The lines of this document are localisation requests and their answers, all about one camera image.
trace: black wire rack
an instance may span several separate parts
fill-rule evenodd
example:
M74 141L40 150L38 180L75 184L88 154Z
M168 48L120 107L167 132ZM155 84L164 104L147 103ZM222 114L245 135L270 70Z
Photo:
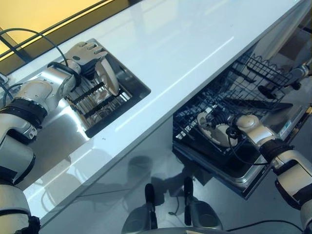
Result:
M290 74L285 74L262 57L243 54L174 113L174 140L206 138L197 122L197 115L201 112L208 113L218 108L230 114L265 116L280 104L285 95L283 87L290 79ZM245 140L242 136L234 150ZM229 148L207 142L218 154L232 155Z

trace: black cable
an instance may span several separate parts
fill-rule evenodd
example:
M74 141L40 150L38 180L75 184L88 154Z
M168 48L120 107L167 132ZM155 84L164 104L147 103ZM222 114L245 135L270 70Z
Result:
M168 214L176 216L176 213L177 213L177 211L179 210L179 207L180 207L179 197L176 197L176 201L177 201L177 207L176 207L175 212L170 211L170 212L168 212Z
M22 84L23 84L23 83L13 84L13 85L11 85L7 90L4 91L4 95L3 95L3 98L2 98L2 104L3 104L3 106L6 105L6 96L7 96L7 95L9 95L9 97L10 97L11 100L13 99L13 97L12 97L12 95L11 95L11 93L10 93L10 89L12 89L12 88L14 88L14 87L16 87L16 86L20 86L20 85L22 85Z
M230 146L230 148L231 148L231 150L232 150L234 156L235 156L239 161L241 161L241 162L243 162L243 163L246 163L246 164L248 164L248 165L254 165L254 166L269 165L268 162L266 162L266 163L250 163L250 162L246 162L246 161L242 160L242 159L236 154L235 150L233 149L233 146L232 146L232 144L231 144L231 139L230 139L230 136L229 136L229 135L228 135L228 141L229 141L229 146Z
M39 36L42 36L44 39L46 39L48 42L50 42L50 43L54 46L54 48L56 48L56 49L59 51L59 53L61 54L61 56L62 56L63 59L64 59L65 65L68 67L67 59L66 59L65 55L63 54L63 52L59 49L59 47L58 47L56 44L54 44L54 43L53 43L50 39L48 39L44 34L39 33L39 32L36 32L36 31L34 31L34 30L31 30L31 29L27 29L27 28L8 28L8 29L5 29L5 30L1 31L1 32L0 32L0 36L1 36L2 34L4 34L4 33L11 32L11 31L26 31L26 32L31 32L31 33L37 34L37 35L39 35Z
M278 219L277 220L273 220L273 219L272 220L263 220L263 221L252 223L252 224L249 224L249 225L246 225L246 226L228 229L226 231L227 232L232 232L232 231L236 231L236 230L239 230L239 229L248 228L248 227L251 227L251 226L254 226L254 225L258 225L258 224L261 224L261 223L273 223L273 222L288 223L288 224L294 226L295 228L297 228L298 230L300 230L301 232L303 232L303 230L301 228L299 228L297 225L295 225L295 224L293 224L291 222L285 221L285 220L278 220Z
M12 97L11 93L10 93L9 90L4 86L4 84L2 84L1 82L0 82L0 87L4 90L4 94L8 94L8 96L9 96L10 99L12 100L13 97Z

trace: dishwasher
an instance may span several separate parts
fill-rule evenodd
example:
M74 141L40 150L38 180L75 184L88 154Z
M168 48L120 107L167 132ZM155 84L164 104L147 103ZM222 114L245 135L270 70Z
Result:
M259 55L258 46L263 44L260 40L174 113L172 150L186 166L190 162L198 164L237 194L249 198L270 167L243 163L233 151L250 163L265 163L265 159L245 136L231 139L232 151L225 134L228 125L205 129L202 124L218 112L253 114L289 143L312 112L308 101L287 99L290 90L300 96L301 84L294 80L293 66L298 62L289 65L281 53L291 47L294 35L301 34L304 45L296 56L302 61L309 60L311 53L306 46L311 47L311 35L300 28L288 36L274 56L272 51Z

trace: metal basin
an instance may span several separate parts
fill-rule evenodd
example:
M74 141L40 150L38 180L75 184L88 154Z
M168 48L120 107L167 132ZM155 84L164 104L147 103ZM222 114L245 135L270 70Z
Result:
M94 42L101 46L94 39L88 42ZM36 155L36 163L24 181L18 184L18 187L22 190L33 184L62 160L67 160L70 164L70 153L150 93L150 89L114 56L108 53L106 58L111 64L120 85L118 95L107 95L109 93L108 89L98 80L96 82L84 80L81 84L82 87L77 88L79 94L82 98L97 100L89 112L82 113L73 103L71 95L62 99L57 109L44 120L43 128L38 132L37 140L30 144ZM44 67L37 70L23 79L22 82L30 80L43 69Z

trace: white countertop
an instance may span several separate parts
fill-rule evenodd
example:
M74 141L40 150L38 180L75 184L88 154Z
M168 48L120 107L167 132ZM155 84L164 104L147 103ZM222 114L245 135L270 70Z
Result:
M65 174L90 185L299 2L144 0L62 44L65 52L95 38L151 93L74 151L71 164L60 162L44 175L47 182L39 179L24 190L32 215L43 218L55 208L46 193L56 187L58 200L70 201L69 195L81 191L79 184L66 183ZM23 78L57 57L56 50L49 51L12 77ZM76 173L80 168L84 176Z

